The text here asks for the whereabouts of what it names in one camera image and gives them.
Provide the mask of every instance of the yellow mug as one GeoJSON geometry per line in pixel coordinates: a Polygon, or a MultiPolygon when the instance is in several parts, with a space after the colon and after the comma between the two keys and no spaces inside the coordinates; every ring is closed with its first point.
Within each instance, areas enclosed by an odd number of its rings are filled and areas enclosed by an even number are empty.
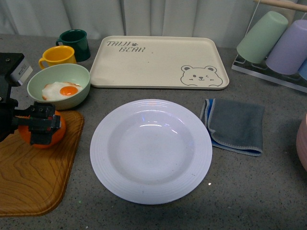
{"type": "Polygon", "coordinates": [[[75,58],[75,51],[70,46],[54,46],[43,53],[43,57],[38,61],[41,69],[45,69],[43,62],[45,61],[49,66],[54,66],[63,63],[77,64],[75,58]]]}

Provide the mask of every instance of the cream tray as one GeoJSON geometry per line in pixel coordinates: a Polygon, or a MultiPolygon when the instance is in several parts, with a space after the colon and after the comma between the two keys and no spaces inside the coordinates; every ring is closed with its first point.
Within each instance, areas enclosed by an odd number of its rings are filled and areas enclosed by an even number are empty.
{"type": "Polygon", "coordinates": [[[100,88],[220,90],[229,78],[214,42],[207,38],[109,36],[90,71],[100,88]]]}

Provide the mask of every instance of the white plate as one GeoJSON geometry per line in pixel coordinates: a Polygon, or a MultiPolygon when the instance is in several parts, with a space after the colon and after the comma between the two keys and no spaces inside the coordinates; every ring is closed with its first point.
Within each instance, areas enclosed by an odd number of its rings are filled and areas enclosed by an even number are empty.
{"type": "Polygon", "coordinates": [[[200,37],[106,37],[90,74],[95,87],[221,90],[229,84],[215,43],[200,37]]]}
{"type": "Polygon", "coordinates": [[[212,144],[185,107],[139,100],[109,113],[94,132],[91,162],[100,182],[139,204],[163,204],[195,189],[207,174],[212,144]]]}

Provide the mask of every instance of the green bowl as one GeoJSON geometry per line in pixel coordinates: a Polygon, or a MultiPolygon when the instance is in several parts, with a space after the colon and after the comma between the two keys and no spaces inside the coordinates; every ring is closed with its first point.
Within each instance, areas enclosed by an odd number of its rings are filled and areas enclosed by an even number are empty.
{"type": "Polygon", "coordinates": [[[67,110],[80,104],[90,91],[90,73],[78,64],[59,64],[41,70],[34,75],[27,86],[28,94],[38,102],[52,103],[56,106],[56,110],[67,110]],[[54,82],[72,82],[83,87],[81,91],[75,95],[61,99],[46,101],[42,97],[42,89],[47,84],[54,82]]]}

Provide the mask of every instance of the tangerine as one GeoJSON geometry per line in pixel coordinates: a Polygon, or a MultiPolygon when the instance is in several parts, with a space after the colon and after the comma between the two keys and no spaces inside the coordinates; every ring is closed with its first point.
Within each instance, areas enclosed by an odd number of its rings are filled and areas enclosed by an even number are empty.
{"type": "MultiPolygon", "coordinates": [[[[63,116],[60,118],[61,121],[61,127],[52,135],[51,143],[48,145],[39,145],[39,144],[34,144],[33,147],[38,148],[38,149],[47,149],[50,148],[51,146],[55,145],[58,143],[60,140],[63,139],[65,132],[66,132],[66,122],[63,116]]],[[[18,126],[18,131],[20,133],[20,136],[22,139],[30,144],[30,139],[31,139],[31,132],[29,132],[28,126],[18,126]]]]}

